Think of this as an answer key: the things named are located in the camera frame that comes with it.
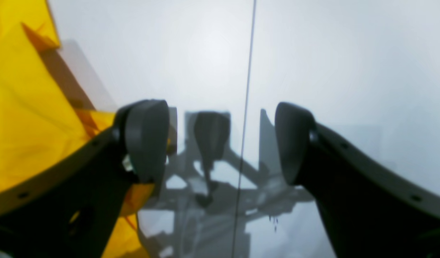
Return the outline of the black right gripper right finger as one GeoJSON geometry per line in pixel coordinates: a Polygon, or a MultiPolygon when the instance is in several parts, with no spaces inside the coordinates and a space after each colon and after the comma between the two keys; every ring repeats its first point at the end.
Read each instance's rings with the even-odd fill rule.
{"type": "Polygon", "coordinates": [[[307,109],[281,102],[282,174],[314,198],[338,258],[440,258],[440,196],[376,163],[307,109]]]}

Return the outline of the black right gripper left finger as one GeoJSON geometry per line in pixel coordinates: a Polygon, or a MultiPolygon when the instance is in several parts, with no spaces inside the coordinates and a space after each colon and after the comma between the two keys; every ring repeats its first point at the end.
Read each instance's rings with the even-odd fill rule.
{"type": "Polygon", "coordinates": [[[119,109],[111,127],[69,157],[0,193],[0,251],[14,258],[100,258],[134,183],[164,173],[164,100],[119,109]]]}

